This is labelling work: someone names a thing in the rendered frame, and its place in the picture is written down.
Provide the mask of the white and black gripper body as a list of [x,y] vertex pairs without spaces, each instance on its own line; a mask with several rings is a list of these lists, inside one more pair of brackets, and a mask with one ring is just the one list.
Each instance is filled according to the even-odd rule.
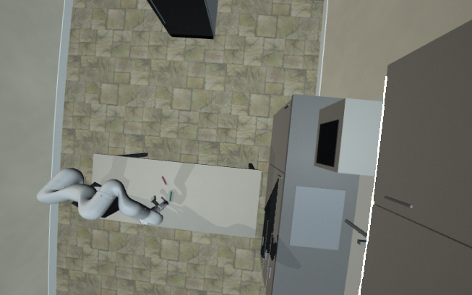
[[158,207],[160,208],[160,211],[167,205],[167,203],[164,204],[164,202],[165,201],[163,201],[161,204],[158,205]]

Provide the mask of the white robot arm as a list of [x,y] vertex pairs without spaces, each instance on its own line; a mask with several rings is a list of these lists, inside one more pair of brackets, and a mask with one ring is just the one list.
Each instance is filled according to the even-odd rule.
[[88,220],[102,217],[116,197],[122,214],[141,218],[140,222],[144,225],[162,223],[163,216],[160,214],[156,196],[151,197],[151,202],[156,206],[150,209],[131,199],[119,180],[110,179],[101,187],[92,187],[84,184],[82,172],[75,168],[60,170],[37,194],[37,200],[45,204],[56,204],[68,199],[77,201],[79,214]]

